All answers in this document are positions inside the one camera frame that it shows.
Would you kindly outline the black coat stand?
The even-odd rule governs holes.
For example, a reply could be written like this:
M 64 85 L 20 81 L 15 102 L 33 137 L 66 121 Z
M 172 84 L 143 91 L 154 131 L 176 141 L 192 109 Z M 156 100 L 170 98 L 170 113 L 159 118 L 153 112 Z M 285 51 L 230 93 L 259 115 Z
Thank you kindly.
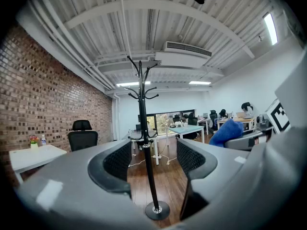
M 139 79 L 139 91 L 136 92 L 135 90 L 128 88 L 128 90 L 134 92 L 128 93 L 128 95 L 136 100 L 139 103 L 139 113 L 140 113 L 140 125 L 141 125 L 141 139 L 143 140 L 144 144 L 142 150 L 144 151 L 145 163 L 146 163 L 146 170 L 148 175 L 149 186 L 151 190 L 151 195 L 153 201 L 149 203 L 145 208 L 145 214 L 151 220 L 164 220 L 169 216 L 170 208 L 169 205 L 164 201 L 159 201 L 156 193 L 155 188 L 155 181 L 154 181 L 154 173 L 152 167 L 152 157 L 150 153 L 150 144 L 149 139 L 156 136 L 156 134 L 150 136 L 148 131 L 147 125 L 147 114 L 146 114 L 146 103 L 145 100 L 147 99 L 145 90 L 145 82 L 147 80 L 148 73 L 150 71 L 150 67 L 147 67 L 146 71 L 142 71 L 142 62 L 139 62 L 137 66 L 130 56 L 127 56 L 129 61 L 132 65 L 136 68 L 137 76 Z

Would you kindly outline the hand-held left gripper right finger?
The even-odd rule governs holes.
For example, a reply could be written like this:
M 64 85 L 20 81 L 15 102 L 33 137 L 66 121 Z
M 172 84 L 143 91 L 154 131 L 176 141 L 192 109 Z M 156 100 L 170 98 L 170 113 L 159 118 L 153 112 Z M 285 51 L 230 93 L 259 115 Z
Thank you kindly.
M 307 223 L 307 127 L 251 151 L 177 141 L 188 178 L 171 230 L 301 230 Z

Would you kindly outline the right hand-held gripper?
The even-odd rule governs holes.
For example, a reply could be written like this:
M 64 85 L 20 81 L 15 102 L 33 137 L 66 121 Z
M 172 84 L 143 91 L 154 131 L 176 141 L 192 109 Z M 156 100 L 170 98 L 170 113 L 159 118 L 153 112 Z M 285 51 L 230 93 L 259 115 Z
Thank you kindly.
M 263 113 L 273 128 L 246 130 L 239 138 L 224 143 L 233 150 L 252 150 L 255 145 L 266 143 L 273 134 L 292 127 L 307 128 L 307 49 L 304 49 L 295 68 L 275 90 L 276 99 Z

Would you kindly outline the wide window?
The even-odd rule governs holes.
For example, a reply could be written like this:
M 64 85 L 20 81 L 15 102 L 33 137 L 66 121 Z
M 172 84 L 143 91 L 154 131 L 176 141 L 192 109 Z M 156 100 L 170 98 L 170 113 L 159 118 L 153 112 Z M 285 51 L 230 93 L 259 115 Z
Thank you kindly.
M 167 127 L 177 121 L 180 122 L 184 115 L 195 115 L 195 111 L 195 109 L 189 109 L 167 113 L 151 113 L 147 114 L 147 122 L 154 131 L 157 131 L 158 135 L 164 135 L 166 134 Z

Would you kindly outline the light wooden desk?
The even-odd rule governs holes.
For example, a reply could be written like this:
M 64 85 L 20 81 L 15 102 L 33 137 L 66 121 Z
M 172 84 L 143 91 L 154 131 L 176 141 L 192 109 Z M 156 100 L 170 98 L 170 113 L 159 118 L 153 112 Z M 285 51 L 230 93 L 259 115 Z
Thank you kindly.
M 219 129 L 220 126 L 222 124 L 224 124 L 225 122 L 227 122 L 228 120 L 230 120 L 230 119 L 222 119 L 222 120 L 217 121 L 217 129 Z M 242 122 L 244 124 L 247 124 L 248 125 L 248 130 L 253 129 L 255 127 L 255 124 L 256 124 L 255 118 L 251 118 L 251 119 L 233 118 L 232 120 L 234 122 Z

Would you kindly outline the small white desk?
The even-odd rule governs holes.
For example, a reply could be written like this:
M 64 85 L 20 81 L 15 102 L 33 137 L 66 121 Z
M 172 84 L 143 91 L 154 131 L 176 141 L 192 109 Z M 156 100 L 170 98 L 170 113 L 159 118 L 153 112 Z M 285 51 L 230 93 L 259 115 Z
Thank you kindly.
M 11 150 L 9 157 L 17 181 L 22 184 L 24 181 L 21 173 L 45 165 L 66 153 L 67 151 L 48 144 L 35 149 Z

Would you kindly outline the blue cloth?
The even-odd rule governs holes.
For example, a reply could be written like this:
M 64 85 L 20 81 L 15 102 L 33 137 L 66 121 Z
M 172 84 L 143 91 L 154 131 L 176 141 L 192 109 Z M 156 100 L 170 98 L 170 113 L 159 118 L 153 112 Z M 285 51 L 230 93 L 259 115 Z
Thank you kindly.
M 235 122 L 233 119 L 227 120 L 212 136 L 210 145 L 224 147 L 224 144 L 232 139 L 239 138 L 244 131 L 242 122 Z

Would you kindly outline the white table with grey top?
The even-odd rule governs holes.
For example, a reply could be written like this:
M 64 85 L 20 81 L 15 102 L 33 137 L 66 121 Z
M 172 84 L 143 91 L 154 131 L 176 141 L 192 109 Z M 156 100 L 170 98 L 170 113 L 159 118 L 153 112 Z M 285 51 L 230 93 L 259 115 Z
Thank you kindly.
M 159 165 L 159 155 L 158 155 L 158 146 L 157 146 L 157 141 L 158 141 L 158 138 L 157 138 L 157 134 L 153 131 L 150 131 L 149 132 L 149 140 L 153 140 L 153 148 L 154 148 L 154 152 L 155 152 L 155 163 L 156 165 Z M 131 139 L 132 141 L 132 148 L 134 150 L 137 149 L 138 145 L 137 145 L 137 141 L 138 142 L 141 142 L 141 141 L 144 141 L 144 139 L 142 138 L 142 133 L 140 131 L 131 131 L 129 132 L 128 134 L 126 134 L 122 139 Z

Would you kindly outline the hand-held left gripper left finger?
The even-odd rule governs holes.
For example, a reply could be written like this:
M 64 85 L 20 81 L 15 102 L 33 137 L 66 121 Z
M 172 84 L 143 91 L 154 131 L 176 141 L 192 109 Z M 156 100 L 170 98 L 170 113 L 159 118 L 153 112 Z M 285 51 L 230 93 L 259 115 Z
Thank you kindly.
M 27 210 L 50 230 L 154 230 L 131 200 L 130 140 L 62 155 L 17 189 Z

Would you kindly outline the black office chair with headrest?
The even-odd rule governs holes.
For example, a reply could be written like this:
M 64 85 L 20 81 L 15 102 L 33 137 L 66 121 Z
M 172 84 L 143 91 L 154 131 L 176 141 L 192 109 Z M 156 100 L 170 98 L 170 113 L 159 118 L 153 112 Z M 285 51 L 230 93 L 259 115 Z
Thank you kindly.
M 72 132 L 68 134 L 71 151 L 78 151 L 97 145 L 98 133 L 93 131 L 88 120 L 76 120 L 72 125 Z

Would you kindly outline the white table with blue top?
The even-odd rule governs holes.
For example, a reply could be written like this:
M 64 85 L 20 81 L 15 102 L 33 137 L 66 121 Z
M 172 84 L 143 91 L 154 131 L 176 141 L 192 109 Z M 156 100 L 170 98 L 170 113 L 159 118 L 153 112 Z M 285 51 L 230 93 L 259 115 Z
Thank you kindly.
M 202 143 L 205 143 L 205 137 L 204 137 L 204 128 L 203 126 L 194 126 L 194 125 L 187 125 L 184 127 L 175 127 L 175 128 L 171 128 L 171 127 L 167 127 L 166 128 L 166 142 L 167 145 L 169 144 L 168 142 L 168 131 L 172 131 L 176 134 L 179 135 L 179 138 L 183 138 L 183 135 L 187 135 L 196 131 L 201 131 L 201 141 Z

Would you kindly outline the white ceiling air conditioner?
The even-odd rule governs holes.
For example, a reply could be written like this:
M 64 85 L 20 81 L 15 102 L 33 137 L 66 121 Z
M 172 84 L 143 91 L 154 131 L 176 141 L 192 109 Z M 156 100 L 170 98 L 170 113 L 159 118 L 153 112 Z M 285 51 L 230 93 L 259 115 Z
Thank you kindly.
M 203 48 L 178 42 L 166 41 L 155 60 L 163 66 L 178 66 L 199 69 L 212 57 L 212 52 Z

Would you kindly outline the long ceiling light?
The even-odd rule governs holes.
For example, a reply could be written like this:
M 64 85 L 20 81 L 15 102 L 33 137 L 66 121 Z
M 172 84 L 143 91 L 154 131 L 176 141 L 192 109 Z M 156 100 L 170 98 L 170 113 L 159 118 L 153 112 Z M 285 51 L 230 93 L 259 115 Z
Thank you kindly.
M 264 15 L 264 21 L 265 21 L 265 24 L 267 26 L 267 29 L 268 29 L 268 32 L 271 38 L 271 43 L 272 45 L 275 45 L 276 43 L 278 43 L 278 37 L 277 37 L 276 28 L 275 28 L 275 24 L 274 24 L 271 13 L 266 13 Z

